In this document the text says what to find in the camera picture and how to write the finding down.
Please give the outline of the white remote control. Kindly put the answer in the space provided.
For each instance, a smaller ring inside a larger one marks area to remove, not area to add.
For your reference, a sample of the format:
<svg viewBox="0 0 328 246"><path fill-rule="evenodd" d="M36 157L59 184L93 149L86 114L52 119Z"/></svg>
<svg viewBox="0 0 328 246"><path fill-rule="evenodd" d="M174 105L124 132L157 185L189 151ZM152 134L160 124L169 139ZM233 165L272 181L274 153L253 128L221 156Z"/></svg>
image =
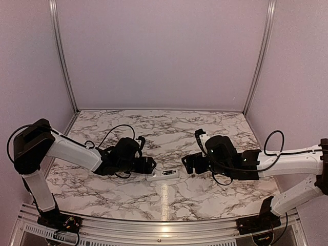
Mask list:
<svg viewBox="0 0 328 246"><path fill-rule="evenodd" d="M160 181L179 177L177 169L154 170L151 174L146 175L147 181Z"/></svg>

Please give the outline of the aluminium frame post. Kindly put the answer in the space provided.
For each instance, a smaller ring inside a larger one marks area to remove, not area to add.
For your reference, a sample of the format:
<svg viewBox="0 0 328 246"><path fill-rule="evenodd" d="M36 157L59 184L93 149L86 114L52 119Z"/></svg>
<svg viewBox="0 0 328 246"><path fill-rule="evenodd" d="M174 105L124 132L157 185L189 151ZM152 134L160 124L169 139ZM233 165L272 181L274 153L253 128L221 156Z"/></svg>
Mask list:
<svg viewBox="0 0 328 246"><path fill-rule="evenodd" d="M61 72L63 75L65 87L66 87L66 90L68 93L68 98L69 98L70 105L71 105L71 108L72 108L74 114L78 114L79 108L77 106L77 102L76 102L76 99L74 96L73 87L71 84L71 79L69 76L69 71L68 71L67 62L66 62L66 58L65 58L63 41L61 38L62 35L60 32L58 7L57 7L56 0L49 0L49 9L50 9L50 14L51 14L51 19L52 19L52 26L53 26L54 38L55 38L55 43L56 43L56 48L57 48L57 54L58 54L58 58L59 58L59 64L60 64Z"/></svg>
<svg viewBox="0 0 328 246"><path fill-rule="evenodd" d="M258 59L256 62L255 70L253 73L252 81L251 81L251 86L243 107L243 115L244 117L247 117L252 102L255 97L256 89L260 81L260 76L264 64L264 60L266 57L266 54L268 52L269 44L270 44L270 39L272 35L272 28L273 28L273 23L274 23L274 15L275 15L275 9L276 9L276 0L269 0L268 1L268 7L267 7L267 12L266 12L266 17L265 17L265 22L264 22L264 30L263 30L263 36L262 36L262 41L260 43L260 49L259 49L259 54L258 54Z"/></svg>

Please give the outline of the left aluminium frame post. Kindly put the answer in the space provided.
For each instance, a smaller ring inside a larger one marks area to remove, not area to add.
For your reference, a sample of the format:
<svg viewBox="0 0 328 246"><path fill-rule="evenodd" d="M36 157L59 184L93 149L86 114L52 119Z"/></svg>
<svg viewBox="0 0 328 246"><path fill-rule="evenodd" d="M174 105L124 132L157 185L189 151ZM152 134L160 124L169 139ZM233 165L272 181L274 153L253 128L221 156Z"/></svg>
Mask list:
<svg viewBox="0 0 328 246"><path fill-rule="evenodd" d="M67 62L66 62L66 58L65 58L63 41L61 38L62 35L60 32L58 7L57 7L56 0L49 0L49 9L50 9L50 14L51 14L51 19L52 19L52 26L53 26L54 38L55 38L55 43L56 43L56 48L57 48L57 54L58 54L58 58L59 58L59 64L60 64L61 72L63 75L65 87L66 87L66 90L68 93L68 98L69 98L70 105L71 105L71 108L72 108L74 114L78 114L79 108L77 106L77 102L76 102L76 99L74 96L73 87L71 84L71 79L69 76L69 71L68 71Z"/></svg>

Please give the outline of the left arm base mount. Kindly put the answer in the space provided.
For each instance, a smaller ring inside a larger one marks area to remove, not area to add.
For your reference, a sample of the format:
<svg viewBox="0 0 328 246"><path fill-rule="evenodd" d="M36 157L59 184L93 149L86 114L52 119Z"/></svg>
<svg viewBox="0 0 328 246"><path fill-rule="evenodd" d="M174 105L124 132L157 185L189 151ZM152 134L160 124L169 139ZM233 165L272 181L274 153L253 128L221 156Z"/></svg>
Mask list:
<svg viewBox="0 0 328 246"><path fill-rule="evenodd" d="M59 232L78 233L82 218L79 216L63 214L59 210L41 212L37 223Z"/></svg>

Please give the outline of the front aluminium rail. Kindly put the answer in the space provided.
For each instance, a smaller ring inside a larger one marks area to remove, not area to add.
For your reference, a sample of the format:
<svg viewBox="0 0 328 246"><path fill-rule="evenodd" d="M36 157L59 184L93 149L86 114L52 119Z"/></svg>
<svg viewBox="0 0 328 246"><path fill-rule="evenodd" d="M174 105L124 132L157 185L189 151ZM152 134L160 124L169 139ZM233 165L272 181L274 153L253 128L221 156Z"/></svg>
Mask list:
<svg viewBox="0 0 328 246"><path fill-rule="evenodd" d="M235 218L199 221L137 221L79 215L79 235L37 224L35 206L23 204L9 245L254 245L252 234L239 234Z"/></svg>

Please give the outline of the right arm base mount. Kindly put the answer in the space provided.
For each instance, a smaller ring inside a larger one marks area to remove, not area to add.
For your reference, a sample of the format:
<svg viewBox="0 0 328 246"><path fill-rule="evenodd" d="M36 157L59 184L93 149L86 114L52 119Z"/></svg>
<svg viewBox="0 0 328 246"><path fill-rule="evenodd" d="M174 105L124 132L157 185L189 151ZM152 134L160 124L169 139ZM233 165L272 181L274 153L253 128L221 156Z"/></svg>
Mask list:
<svg viewBox="0 0 328 246"><path fill-rule="evenodd" d="M276 216L271 212L271 201L273 198L274 196L270 196L262 202L258 215L236 220L240 235L261 232L281 226L280 216Z"/></svg>

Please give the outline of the right aluminium frame post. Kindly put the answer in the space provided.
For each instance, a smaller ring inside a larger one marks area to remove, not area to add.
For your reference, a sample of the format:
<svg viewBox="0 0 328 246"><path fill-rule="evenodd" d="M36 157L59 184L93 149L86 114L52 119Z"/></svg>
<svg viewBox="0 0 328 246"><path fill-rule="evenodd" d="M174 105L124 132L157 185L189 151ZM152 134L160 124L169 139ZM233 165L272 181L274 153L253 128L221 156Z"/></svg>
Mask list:
<svg viewBox="0 0 328 246"><path fill-rule="evenodd" d="M260 43L260 49L259 49L259 54L258 54L258 59L256 62L255 70L253 73L252 81L251 81L251 86L243 107L243 115L244 117L247 117L252 102L255 97L256 89L260 81L260 76L264 64L264 60L266 57L266 54L268 52L269 44L270 44L270 39L272 35L272 28L273 28L273 23L274 23L274 15L275 15L275 9L276 9L276 0L269 0L268 1L268 7L267 7L267 12L266 12L266 17L265 17L265 22L264 22L264 30L263 30L263 36L262 36L262 41Z"/></svg>

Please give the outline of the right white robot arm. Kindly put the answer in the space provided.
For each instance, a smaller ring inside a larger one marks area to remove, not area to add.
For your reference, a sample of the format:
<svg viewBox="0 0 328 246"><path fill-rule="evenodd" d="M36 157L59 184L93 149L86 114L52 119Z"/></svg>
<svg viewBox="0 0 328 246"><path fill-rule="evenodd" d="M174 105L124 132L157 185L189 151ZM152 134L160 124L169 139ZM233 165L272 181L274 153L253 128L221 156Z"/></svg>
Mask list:
<svg viewBox="0 0 328 246"><path fill-rule="evenodd" d="M237 152L227 136L202 135L197 142L201 151L182 158L188 174L211 172L231 180L259 180L261 178L306 174L308 177L288 189L263 201L263 210L254 218L254 225L264 230L289 210L318 196L327 195L327 139L312 147L289 152L248 150Z"/></svg>

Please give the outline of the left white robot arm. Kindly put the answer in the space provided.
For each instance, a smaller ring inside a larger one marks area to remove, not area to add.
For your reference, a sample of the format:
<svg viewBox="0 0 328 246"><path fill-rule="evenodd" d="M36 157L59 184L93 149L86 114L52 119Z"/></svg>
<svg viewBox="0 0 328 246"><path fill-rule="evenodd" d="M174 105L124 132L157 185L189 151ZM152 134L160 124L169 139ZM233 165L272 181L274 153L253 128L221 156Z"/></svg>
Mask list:
<svg viewBox="0 0 328 246"><path fill-rule="evenodd" d="M16 129L8 138L6 151L16 172L32 195L39 214L52 227L61 228L65 217L51 193L41 165L46 159L59 159L80 166L99 176L119 173L151 174L156 162L142 153L145 139L121 138L114 146L102 149L89 142L79 143L50 126L41 118Z"/></svg>

